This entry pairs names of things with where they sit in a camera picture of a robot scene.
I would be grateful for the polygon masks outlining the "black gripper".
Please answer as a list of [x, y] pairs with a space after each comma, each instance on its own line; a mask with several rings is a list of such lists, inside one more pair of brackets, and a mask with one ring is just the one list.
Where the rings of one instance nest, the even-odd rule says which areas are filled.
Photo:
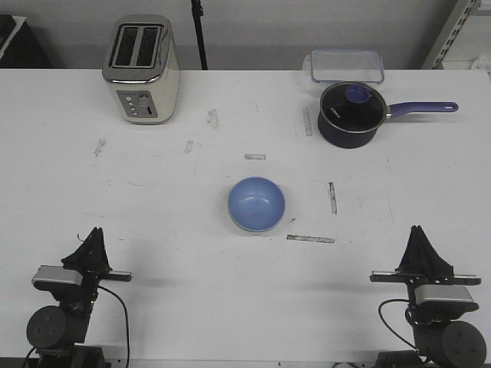
[[81, 245], [70, 255], [61, 259], [64, 268], [95, 268], [108, 273], [80, 272], [83, 281], [80, 287], [63, 287], [50, 291], [62, 307], [73, 313], [91, 313], [97, 300], [98, 287], [101, 281], [130, 282], [132, 273], [129, 271], [112, 271], [104, 244], [104, 231], [94, 227]]
[[[408, 274], [419, 273], [421, 269], [426, 276]], [[411, 227], [407, 247], [395, 271], [373, 271], [370, 281], [405, 284], [411, 303], [416, 303], [414, 290], [424, 284], [459, 285], [468, 288], [482, 283], [482, 279], [476, 275], [454, 275], [453, 266], [438, 255], [419, 225]]]

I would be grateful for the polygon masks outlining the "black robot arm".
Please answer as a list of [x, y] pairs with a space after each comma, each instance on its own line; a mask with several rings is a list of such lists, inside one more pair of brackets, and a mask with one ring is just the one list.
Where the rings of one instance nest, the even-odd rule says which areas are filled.
[[409, 350], [378, 353], [376, 367], [484, 366], [487, 346], [483, 335], [460, 319], [478, 310], [468, 288], [482, 280], [472, 274], [455, 274], [421, 226], [412, 226], [399, 266], [392, 272], [373, 271], [369, 279], [406, 285], [404, 317], [414, 336]]
[[26, 327], [31, 350], [38, 354], [35, 367], [110, 367], [101, 347], [84, 344], [94, 303], [100, 291], [113, 295], [124, 310], [126, 346], [130, 346], [127, 307], [102, 281], [129, 282], [130, 272], [110, 266], [102, 228], [95, 227], [61, 266], [42, 265], [31, 283], [58, 302], [35, 311]]

